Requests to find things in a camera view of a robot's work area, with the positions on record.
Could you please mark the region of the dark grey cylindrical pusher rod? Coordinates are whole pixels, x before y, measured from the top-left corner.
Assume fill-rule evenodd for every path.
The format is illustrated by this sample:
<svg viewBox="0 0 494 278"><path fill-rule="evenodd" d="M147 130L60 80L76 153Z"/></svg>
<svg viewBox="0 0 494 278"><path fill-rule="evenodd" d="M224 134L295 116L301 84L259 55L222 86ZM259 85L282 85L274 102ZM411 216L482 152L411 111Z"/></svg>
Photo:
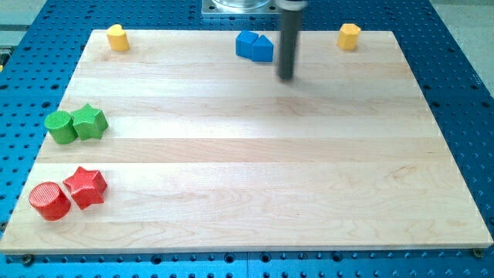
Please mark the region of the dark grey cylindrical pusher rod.
<svg viewBox="0 0 494 278"><path fill-rule="evenodd" d="M292 80L295 67L298 33L302 26L307 0L278 0L281 11L279 59L277 74L281 80Z"/></svg>

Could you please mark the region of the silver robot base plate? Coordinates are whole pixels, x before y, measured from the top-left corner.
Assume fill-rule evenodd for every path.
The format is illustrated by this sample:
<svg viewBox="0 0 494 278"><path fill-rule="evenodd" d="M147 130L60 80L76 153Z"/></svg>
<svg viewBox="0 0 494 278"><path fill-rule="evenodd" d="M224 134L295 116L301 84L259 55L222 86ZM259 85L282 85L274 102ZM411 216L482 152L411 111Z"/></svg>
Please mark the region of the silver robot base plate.
<svg viewBox="0 0 494 278"><path fill-rule="evenodd" d="M202 0L201 13L206 15L276 14L274 0Z"/></svg>

